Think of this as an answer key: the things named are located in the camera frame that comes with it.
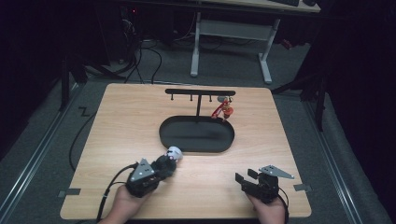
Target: desk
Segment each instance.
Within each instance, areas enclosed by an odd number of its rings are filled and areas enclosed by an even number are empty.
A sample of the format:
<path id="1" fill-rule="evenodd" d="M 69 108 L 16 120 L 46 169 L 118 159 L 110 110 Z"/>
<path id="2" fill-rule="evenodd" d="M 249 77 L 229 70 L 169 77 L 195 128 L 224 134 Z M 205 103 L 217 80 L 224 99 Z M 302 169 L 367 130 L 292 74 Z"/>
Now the desk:
<path id="1" fill-rule="evenodd" d="M 197 97 L 171 96 L 165 89 L 235 91 L 234 112 L 228 121 L 235 139 L 219 154 L 185 153 L 173 176 L 160 183 L 135 218 L 251 218 L 256 214 L 234 173 L 247 180 L 248 168 L 273 164 L 294 175 L 279 178 L 279 186 L 290 199 L 291 217 L 308 217 L 311 208 L 296 163 L 282 127 L 271 92 L 265 88 L 166 86 L 110 84 L 92 125 L 70 189 L 79 195 L 67 195 L 61 211 L 64 219 L 93 219 L 102 195 L 123 167 L 146 158 L 155 161 L 167 148 L 161 144 L 159 128 L 175 115 L 195 115 Z M 210 116 L 219 102 L 202 98 L 201 116 Z M 126 181 L 124 172 L 118 181 Z M 103 216 L 112 204 L 117 186 L 106 201 Z"/>
<path id="2" fill-rule="evenodd" d="M 313 7 L 307 6 L 302 1 L 299 6 L 291 7 L 284 4 L 279 4 L 275 2 L 270 2 L 268 0 L 201 0 L 204 3 L 216 3 L 216 4 L 231 4 L 244 7 L 265 7 L 270 9 L 278 10 L 289 10 L 289 11 L 299 11 L 299 12 L 320 12 L 320 7 L 314 5 Z M 212 20 L 201 20 L 201 13 L 197 13 L 197 20 L 195 24 L 195 45 L 192 53 L 191 61 L 191 76 L 198 76 L 199 67 L 199 40 L 200 35 L 218 35 L 225 37 L 235 37 L 244 39 L 253 39 L 266 41 L 263 52 L 259 54 L 259 62 L 262 67 L 262 75 L 264 77 L 264 82 L 267 84 L 272 83 L 271 74 L 268 69 L 267 57 L 268 53 L 273 44 L 276 31 L 280 19 L 275 19 L 273 25 L 255 25 L 237 22 L 227 22 L 227 21 L 212 21 Z"/>

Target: silver metal bracket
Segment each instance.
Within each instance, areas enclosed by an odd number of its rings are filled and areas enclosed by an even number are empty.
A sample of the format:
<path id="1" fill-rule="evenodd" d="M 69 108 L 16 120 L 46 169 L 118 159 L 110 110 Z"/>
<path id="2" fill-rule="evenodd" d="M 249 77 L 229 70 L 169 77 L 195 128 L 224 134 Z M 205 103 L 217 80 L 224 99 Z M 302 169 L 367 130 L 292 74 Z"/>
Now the silver metal bracket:
<path id="1" fill-rule="evenodd" d="M 279 176 L 279 177 L 284 177 L 284 178 L 288 178 L 288 179 L 294 179 L 294 175 L 290 175 L 290 174 L 280 170 L 279 168 L 276 168 L 273 165 L 268 165 L 268 166 L 262 167 L 259 170 L 265 174 L 268 174 L 268 175 Z"/>
<path id="2" fill-rule="evenodd" d="M 139 179 L 143 179 L 153 174 L 154 174 L 154 170 L 151 168 L 148 161 L 146 159 L 142 159 L 142 161 L 134 170 L 134 173 L 131 176 L 131 181 L 133 182 Z"/>

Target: gray carpet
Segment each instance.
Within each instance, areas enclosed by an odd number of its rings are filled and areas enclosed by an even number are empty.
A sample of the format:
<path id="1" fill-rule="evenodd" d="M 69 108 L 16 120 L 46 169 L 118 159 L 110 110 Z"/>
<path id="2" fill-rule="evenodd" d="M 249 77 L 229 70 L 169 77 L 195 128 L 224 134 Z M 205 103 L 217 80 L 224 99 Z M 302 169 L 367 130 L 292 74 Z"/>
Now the gray carpet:
<path id="1" fill-rule="evenodd" d="M 156 81 L 269 89 L 292 81 L 306 52 L 309 50 L 309 46 L 286 50 L 282 46 L 274 45 L 268 57 L 269 69 L 274 81 L 269 86 L 263 83 L 257 54 L 234 50 L 236 46 L 241 49 L 239 44 L 229 43 L 226 45 L 223 43 L 219 48 L 216 43 L 203 44 L 200 74 L 196 78 L 191 78 L 189 75 L 192 49 L 190 42 L 179 42 L 173 47 L 148 42 L 145 43 L 145 47 L 155 46 L 150 49 L 155 49 L 162 56 L 161 67 L 155 76 Z M 255 51 L 260 44 L 255 42 L 243 45 L 243 50 Z M 157 53 L 147 49 L 143 49 L 142 53 L 139 73 L 144 82 L 149 83 L 152 74 L 160 64 L 160 57 Z M 110 69 L 117 70 L 120 66 L 122 65 L 113 64 Z M 86 116 L 92 115 L 97 110 L 105 87 L 110 82 L 116 81 L 106 77 L 90 76 L 85 86 L 80 86 L 73 91 L 75 93 L 74 101 L 52 136 L 43 160 L 38 162 L 38 168 L 33 171 L 33 178 L 28 180 L 29 185 L 26 190 L 20 198 L 16 199 L 16 202 L 18 202 L 16 206 L 9 208 L 12 213 L 6 218 L 7 223 L 78 222 L 78 220 L 62 220 L 60 218 L 59 213 L 64 198 L 60 197 L 59 193 L 68 189 L 73 177 L 73 170 L 68 159 L 70 149 L 72 150 L 71 161 L 76 166 L 89 134 L 92 120 L 80 135 L 78 135 L 78 131 L 89 119 Z M 129 83 L 140 82 L 139 75 L 134 71 Z M 318 137 L 312 117 L 307 112 L 310 103 L 300 102 L 297 93 L 297 91 L 286 91 L 274 96 L 302 180 L 312 189 L 307 192 L 312 207 L 312 215 L 307 218 L 292 218 L 290 223 L 350 223 L 337 188 L 334 186 L 331 170 L 322 152 L 323 139 Z M 59 115 L 60 94 L 61 87 L 58 84 L 30 118 L 29 125 L 14 147 L 0 162 L 0 178 L 2 180 L 0 199 L 2 202 L 6 200 L 23 169 L 30 158 L 34 156 L 35 150 L 40 146 L 40 141 L 45 136 L 47 129 Z M 324 137 L 340 168 L 353 202 L 359 210 L 361 223 L 391 223 L 351 152 L 334 114 L 329 97 L 326 98 L 323 128 L 324 132 L 320 134 Z M 191 220 L 190 223 L 204 222 L 202 220 Z"/>

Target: black oval cutout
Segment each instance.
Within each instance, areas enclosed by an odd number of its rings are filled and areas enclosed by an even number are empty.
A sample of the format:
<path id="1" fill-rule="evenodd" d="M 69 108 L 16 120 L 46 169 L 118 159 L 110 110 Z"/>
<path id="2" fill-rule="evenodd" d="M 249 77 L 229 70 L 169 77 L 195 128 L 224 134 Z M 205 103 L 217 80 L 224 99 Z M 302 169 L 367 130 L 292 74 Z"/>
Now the black oval cutout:
<path id="1" fill-rule="evenodd" d="M 222 152 L 233 143 L 233 126 L 226 120 L 202 116 L 173 116 L 160 127 L 161 142 L 184 152 Z"/>

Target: white object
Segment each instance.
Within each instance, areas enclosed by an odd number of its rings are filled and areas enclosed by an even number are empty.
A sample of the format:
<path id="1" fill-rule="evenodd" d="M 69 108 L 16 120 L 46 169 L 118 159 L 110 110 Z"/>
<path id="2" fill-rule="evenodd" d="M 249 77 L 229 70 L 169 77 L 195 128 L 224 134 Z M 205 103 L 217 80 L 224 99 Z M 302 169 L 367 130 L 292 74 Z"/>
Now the white object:
<path id="1" fill-rule="evenodd" d="M 170 157 L 172 160 L 181 160 L 183 159 L 183 153 L 178 147 L 169 147 L 166 151 L 166 155 Z"/>

